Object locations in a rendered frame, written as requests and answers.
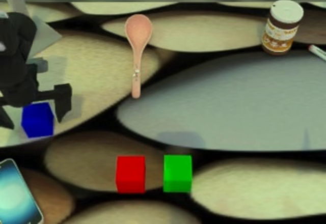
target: smartphone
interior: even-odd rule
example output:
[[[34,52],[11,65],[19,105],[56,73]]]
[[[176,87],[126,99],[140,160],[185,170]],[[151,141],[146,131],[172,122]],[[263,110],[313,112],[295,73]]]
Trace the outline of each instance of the smartphone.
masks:
[[[43,224],[44,218],[15,161],[0,162],[0,224]]]

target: bottle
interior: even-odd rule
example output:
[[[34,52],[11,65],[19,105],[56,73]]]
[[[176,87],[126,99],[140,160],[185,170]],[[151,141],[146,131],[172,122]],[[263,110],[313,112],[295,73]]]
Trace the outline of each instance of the bottle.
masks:
[[[262,36],[264,51],[272,55],[286,54],[292,46],[303,15],[304,9],[294,1],[274,2]]]

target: wooden spoon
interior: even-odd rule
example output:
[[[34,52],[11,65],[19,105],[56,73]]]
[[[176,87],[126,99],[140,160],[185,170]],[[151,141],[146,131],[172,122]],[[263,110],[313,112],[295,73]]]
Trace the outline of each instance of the wooden spoon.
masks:
[[[152,36],[152,23],[148,17],[135,14],[126,21],[125,32],[133,51],[132,97],[141,95],[141,59],[143,51]]]

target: blue cube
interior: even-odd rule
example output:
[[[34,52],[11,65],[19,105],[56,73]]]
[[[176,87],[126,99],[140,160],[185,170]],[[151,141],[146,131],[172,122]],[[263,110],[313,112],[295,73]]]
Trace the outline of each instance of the blue cube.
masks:
[[[21,126],[28,138],[52,136],[55,116],[49,103],[35,103],[23,108]]]

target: red cube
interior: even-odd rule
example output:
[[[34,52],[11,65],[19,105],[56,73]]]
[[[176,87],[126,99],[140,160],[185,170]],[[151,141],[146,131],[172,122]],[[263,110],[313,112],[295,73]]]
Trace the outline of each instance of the red cube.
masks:
[[[118,193],[145,193],[144,156],[118,156],[116,186]]]

